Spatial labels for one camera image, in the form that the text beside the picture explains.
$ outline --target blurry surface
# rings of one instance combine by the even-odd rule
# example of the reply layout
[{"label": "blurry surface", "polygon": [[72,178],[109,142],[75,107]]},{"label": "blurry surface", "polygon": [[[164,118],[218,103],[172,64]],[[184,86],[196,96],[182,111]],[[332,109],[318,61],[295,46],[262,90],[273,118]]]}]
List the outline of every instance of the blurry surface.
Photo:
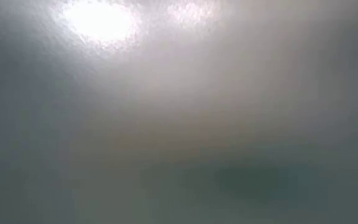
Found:
[{"label": "blurry surface", "polygon": [[0,223],[358,223],[358,1],[0,0]]}]

